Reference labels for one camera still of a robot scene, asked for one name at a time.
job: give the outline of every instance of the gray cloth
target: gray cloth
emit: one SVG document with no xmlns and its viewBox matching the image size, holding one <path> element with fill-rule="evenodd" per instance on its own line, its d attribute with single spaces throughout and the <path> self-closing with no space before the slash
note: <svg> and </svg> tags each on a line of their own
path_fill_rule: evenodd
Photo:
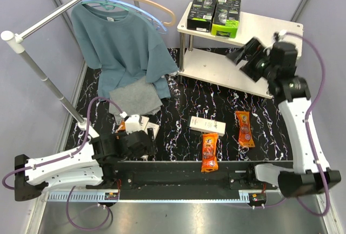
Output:
<svg viewBox="0 0 346 234">
<path fill-rule="evenodd" d="M 125 87 L 109 92 L 110 99 L 125 111 L 129 116 L 133 114 L 152 115 L 160 111 L 162 102 L 154 86 L 145 82 L 145 76 Z M 109 113 L 114 114 L 119 125 L 122 118 L 114 105 L 109 104 Z"/>
</svg>

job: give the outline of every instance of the white shelf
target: white shelf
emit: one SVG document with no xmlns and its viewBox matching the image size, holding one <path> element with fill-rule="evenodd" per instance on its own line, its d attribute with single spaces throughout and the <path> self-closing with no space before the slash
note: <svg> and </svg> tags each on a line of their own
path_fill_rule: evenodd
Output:
<svg viewBox="0 0 346 234">
<path fill-rule="evenodd" d="M 223 55 L 200 49 L 187 50 L 185 53 L 184 72 L 179 72 L 179 75 L 265 98 L 272 98 L 267 95 L 268 83 L 265 79 L 261 78 L 255 83 L 239 70 L 245 63 L 246 61 L 241 61 L 236 66 Z"/>
<path fill-rule="evenodd" d="M 208 32 L 201 32 L 187 29 L 187 18 L 192 2 L 187 7 L 182 19 L 178 24 L 178 31 L 197 36 L 202 38 L 212 39 L 214 41 L 226 42 L 235 46 L 243 46 L 251 38 L 257 37 L 265 46 L 270 46 L 274 42 L 274 32 L 287 30 L 303 36 L 303 25 L 295 22 L 283 21 L 281 19 L 274 19 L 256 14 L 249 14 L 241 12 L 240 23 L 235 38 L 226 38 L 220 36 L 213 36 Z M 285 41 L 291 42 L 296 45 L 298 49 L 298 58 L 302 55 L 302 41 L 293 36 L 286 36 Z"/>
</svg>

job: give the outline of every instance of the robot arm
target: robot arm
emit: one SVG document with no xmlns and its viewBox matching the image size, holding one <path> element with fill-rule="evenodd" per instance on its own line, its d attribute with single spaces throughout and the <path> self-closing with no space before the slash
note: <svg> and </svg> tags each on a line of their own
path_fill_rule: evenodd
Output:
<svg viewBox="0 0 346 234">
<path fill-rule="evenodd" d="M 293 169 L 263 163 L 255 166 L 253 178 L 254 181 L 278 186 L 285 197 L 322 193 L 324 188 L 317 164 L 321 166 L 329 188 L 341 181 L 340 172 L 330 169 L 310 115 L 310 132 L 318 161 L 314 159 L 305 127 L 305 113 L 311 105 L 310 92 L 305 79 L 295 75 L 297 50 L 291 43 L 279 42 L 280 34 L 274 36 L 277 42 L 273 44 L 270 53 L 259 40 L 253 38 L 244 47 L 227 55 L 236 64 L 245 55 L 249 56 L 249 61 L 241 70 L 255 82 L 261 77 L 267 79 L 269 91 L 278 102 L 292 146 Z"/>
<path fill-rule="evenodd" d="M 126 132 L 92 138 L 80 147 L 42 158 L 20 155 L 15 158 L 15 169 L 30 168 L 15 175 L 15 200 L 34 199 L 42 191 L 77 186 L 104 187 L 116 181 L 113 164 L 128 157 L 143 157 L 156 152 L 154 131 L 143 131 L 141 116 L 132 115 L 125 121 Z M 36 167 L 39 163 L 66 159 Z"/>
</svg>

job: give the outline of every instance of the label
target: label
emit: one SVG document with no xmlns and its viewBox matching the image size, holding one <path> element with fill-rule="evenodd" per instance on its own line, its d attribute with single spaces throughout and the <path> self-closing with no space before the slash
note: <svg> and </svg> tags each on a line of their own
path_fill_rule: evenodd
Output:
<svg viewBox="0 0 346 234">
<path fill-rule="evenodd" d="M 211 15 L 203 15 L 203 19 L 211 19 L 212 16 Z"/>
<path fill-rule="evenodd" d="M 202 28 L 196 28 L 196 30 L 198 30 L 198 31 L 203 31 L 203 32 L 206 32 L 206 31 L 207 31 L 207 29 L 202 29 Z"/>
</svg>

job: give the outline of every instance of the teal t-shirt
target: teal t-shirt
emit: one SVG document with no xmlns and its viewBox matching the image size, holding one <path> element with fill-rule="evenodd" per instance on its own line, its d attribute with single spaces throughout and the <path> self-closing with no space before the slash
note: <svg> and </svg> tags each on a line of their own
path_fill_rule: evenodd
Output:
<svg viewBox="0 0 346 234">
<path fill-rule="evenodd" d="M 146 18 L 133 10 L 101 11 L 81 3 L 71 18 L 88 67 L 102 69 L 99 96 L 109 98 L 110 91 L 146 76 L 159 98 L 170 97 L 167 80 L 161 76 L 178 67 Z"/>
</svg>

